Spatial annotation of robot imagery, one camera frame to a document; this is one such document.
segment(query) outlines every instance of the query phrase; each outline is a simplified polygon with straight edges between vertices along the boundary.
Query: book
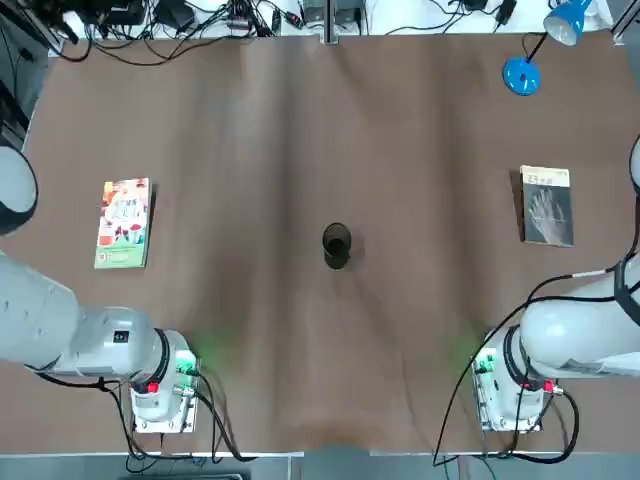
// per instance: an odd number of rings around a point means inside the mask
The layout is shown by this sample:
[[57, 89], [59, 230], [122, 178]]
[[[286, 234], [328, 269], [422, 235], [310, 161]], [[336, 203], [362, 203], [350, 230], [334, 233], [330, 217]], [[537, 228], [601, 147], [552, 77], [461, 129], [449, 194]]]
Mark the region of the book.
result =
[[523, 165], [520, 174], [524, 241], [573, 246], [569, 170]]
[[151, 184], [148, 178], [105, 182], [94, 267], [140, 268], [147, 263]]

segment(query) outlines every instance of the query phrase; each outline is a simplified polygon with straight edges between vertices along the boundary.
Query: floor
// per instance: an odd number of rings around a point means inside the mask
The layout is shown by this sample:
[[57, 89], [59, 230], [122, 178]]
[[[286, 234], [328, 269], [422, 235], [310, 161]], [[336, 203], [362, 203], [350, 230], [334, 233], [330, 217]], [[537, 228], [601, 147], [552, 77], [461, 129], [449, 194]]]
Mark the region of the floor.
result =
[[[543, 480], [549, 478], [625, 480], [637, 478], [640, 455], [576, 454], [566, 462], [553, 465], [533, 465], [519, 460], [489, 460], [498, 480]], [[163, 461], [145, 472], [145, 476], [198, 477], [211, 473], [244, 473], [252, 480], [493, 480], [491, 472], [480, 460], [466, 459], [458, 471], [456, 462], [433, 469], [430, 456], [370, 456], [349, 447], [327, 448], [310, 452], [304, 458], [263, 458], [249, 464], [224, 460], [214, 466], [206, 462], [200, 468], [188, 462]], [[0, 458], [0, 478], [38, 480], [111, 480], [126, 478], [124, 457], [31, 457]]]

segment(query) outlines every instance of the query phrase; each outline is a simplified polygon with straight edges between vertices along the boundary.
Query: brown fabric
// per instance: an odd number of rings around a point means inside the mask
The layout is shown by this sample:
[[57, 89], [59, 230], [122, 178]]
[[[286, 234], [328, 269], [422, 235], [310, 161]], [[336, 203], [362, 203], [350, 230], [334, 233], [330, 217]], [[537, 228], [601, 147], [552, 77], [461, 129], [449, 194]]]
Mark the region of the brown fabric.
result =
[[[281, 38], [160, 68], [98, 52], [58, 61], [26, 149], [41, 203], [0, 248], [82, 304], [143, 309], [183, 332], [219, 376], [242, 451], [428, 452], [488, 326], [542, 279], [608, 266], [631, 240], [640, 123], [624, 51], [606, 33], [576, 48], [549, 41], [541, 89], [521, 98], [501, 78], [520, 39]], [[153, 60], [144, 46], [118, 53]], [[520, 242], [521, 164], [570, 169], [575, 247]], [[102, 183], [139, 176], [157, 185], [148, 266], [94, 271]], [[354, 234], [341, 272], [322, 255], [334, 221]], [[106, 395], [7, 363], [0, 380], [0, 451], [126, 450]], [[638, 382], [567, 386], [580, 450], [637, 450]], [[465, 383], [446, 451], [482, 449], [470, 399]], [[200, 409], [197, 433], [167, 449], [206, 452], [210, 425]], [[560, 432], [551, 415], [521, 445], [557, 451]]]

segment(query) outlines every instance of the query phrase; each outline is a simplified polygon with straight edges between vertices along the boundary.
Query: blue lamp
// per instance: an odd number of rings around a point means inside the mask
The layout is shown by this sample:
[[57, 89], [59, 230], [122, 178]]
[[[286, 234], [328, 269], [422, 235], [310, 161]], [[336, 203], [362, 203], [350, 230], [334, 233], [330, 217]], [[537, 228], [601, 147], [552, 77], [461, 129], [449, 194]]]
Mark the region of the blue lamp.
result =
[[558, 5], [544, 19], [542, 24], [547, 31], [527, 57], [513, 57], [507, 60], [502, 69], [502, 79], [513, 93], [531, 95], [540, 86], [540, 70], [532, 62], [533, 56], [550, 35], [558, 42], [573, 46], [578, 43], [584, 28], [584, 12], [591, 0], [569, 0]]

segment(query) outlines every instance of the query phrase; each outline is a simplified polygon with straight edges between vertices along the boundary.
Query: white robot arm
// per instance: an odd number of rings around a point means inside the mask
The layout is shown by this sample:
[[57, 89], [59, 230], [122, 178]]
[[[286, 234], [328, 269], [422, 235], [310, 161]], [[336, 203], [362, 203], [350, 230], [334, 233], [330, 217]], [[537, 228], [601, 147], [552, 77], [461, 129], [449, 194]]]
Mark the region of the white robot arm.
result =
[[[0, 234], [27, 222], [38, 187], [27, 160], [0, 146]], [[0, 252], [0, 359], [37, 373], [118, 377], [131, 387], [138, 431], [188, 432], [196, 359], [178, 332], [127, 308], [81, 308], [71, 290]]]
[[[640, 137], [629, 170], [640, 195]], [[533, 303], [519, 326], [500, 329], [480, 351], [473, 380], [483, 430], [513, 431], [516, 425], [523, 432], [537, 429], [543, 395], [553, 390], [552, 380], [640, 376], [640, 289], [630, 290], [640, 281], [640, 255], [626, 256], [614, 271], [605, 273], [574, 275], [603, 278], [566, 296], [609, 301]]]

